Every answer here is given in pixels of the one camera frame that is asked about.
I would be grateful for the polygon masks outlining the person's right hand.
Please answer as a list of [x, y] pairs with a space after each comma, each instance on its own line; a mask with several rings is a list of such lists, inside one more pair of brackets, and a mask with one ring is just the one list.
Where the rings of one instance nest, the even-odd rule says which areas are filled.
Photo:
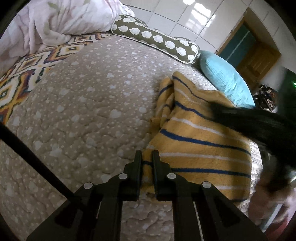
[[295, 207], [294, 188], [287, 186], [274, 193], [267, 190], [267, 185], [274, 174], [274, 170], [274, 164], [263, 166], [260, 180], [257, 182], [255, 192], [250, 199], [248, 217], [255, 225], [261, 225], [265, 219], [268, 219], [272, 215], [273, 207], [278, 204], [281, 204], [282, 207], [273, 223], [282, 222]]

